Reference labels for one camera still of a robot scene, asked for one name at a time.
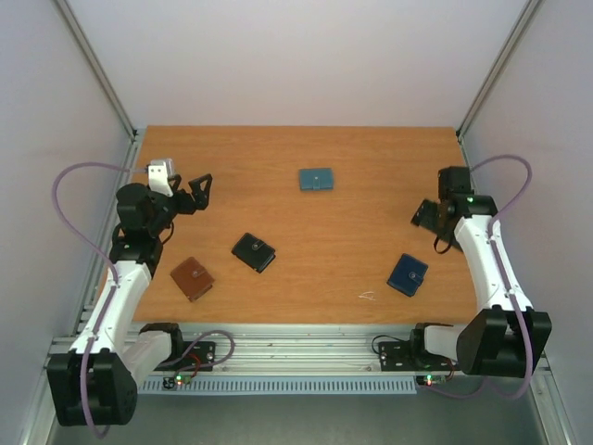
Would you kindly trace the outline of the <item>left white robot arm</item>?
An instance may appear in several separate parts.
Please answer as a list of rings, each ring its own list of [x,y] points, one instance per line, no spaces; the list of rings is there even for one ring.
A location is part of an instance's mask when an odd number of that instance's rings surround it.
[[[212,176],[181,189],[181,177],[154,169],[148,184],[131,183],[117,194],[120,222],[112,233],[107,280],[87,325],[69,350],[54,354],[47,378],[62,426],[122,426],[132,419],[138,388],[160,365],[181,366],[187,347],[177,324],[149,324],[125,345],[136,307],[156,273],[161,233],[176,216],[205,210]]]

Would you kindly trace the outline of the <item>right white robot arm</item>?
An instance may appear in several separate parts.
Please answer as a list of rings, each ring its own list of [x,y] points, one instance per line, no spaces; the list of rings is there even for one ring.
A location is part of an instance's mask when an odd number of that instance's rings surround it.
[[[467,261],[478,309],[465,326],[418,323],[409,355],[420,367],[450,360],[466,375],[527,378],[552,329],[549,315],[536,311],[506,253],[498,208],[478,195],[467,167],[438,173],[438,200],[429,204],[437,240],[454,241]]]

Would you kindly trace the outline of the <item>dark blue card holder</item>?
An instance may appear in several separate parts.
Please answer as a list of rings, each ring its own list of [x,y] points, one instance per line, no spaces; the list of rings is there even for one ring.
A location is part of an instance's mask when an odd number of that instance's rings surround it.
[[[386,283],[411,298],[423,284],[428,265],[409,254],[402,254]]]

